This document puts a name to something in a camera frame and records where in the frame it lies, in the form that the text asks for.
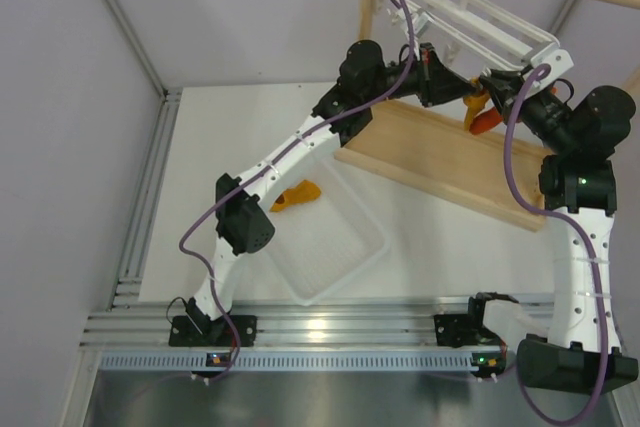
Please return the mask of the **yellow sock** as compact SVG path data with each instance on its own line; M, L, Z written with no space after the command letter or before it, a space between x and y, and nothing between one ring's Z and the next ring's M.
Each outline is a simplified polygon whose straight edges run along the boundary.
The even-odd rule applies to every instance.
M484 110L487 102L490 99L488 91L481 85L478 78L471 79L474 85L474 92L463 98L463 103L466 106L466 113L464 117L464 130L471 131L471 126L474 119Z
M302 180L295 187L286 189L273 203L271 212L282 212L283 210L300 204L313 202L320 198L321 189L309 180Z

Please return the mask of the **white clip hanger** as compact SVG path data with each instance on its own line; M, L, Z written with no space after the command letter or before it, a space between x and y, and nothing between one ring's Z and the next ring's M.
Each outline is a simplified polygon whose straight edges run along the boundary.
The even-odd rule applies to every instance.
M443 59L453 62L461 50L470 52L492 69L521 71L532 51L560 47L552 34L489 0L405 0L410 14L423 10L432 18L431 33L447 41Z

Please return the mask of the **orange sock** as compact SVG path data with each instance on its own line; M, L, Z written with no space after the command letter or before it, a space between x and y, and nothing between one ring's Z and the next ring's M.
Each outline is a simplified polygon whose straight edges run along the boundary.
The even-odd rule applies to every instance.
M470 124L469 131L473 135L481 135L493 130L503 122L502 115L496 108L491 108L476 116Z

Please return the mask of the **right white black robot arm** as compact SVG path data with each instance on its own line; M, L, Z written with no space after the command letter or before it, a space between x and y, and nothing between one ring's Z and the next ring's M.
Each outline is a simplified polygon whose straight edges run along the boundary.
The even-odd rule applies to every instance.
M549 219L554 252L554 310L538 328L504 300L490 300L466 319L478 343L501 337L516 349L520 382L529 388L599 395L637 380L639 362L624 355L610 300L609 240L617 211L610 160L631 132L636 105L624 90L594 88L576 107L552 91L551 68L528 74L492 70L480 77L507 127L503 166L508 188L527 211ZM541 164L536 207L518 191L513 132L524 124L550 155Z

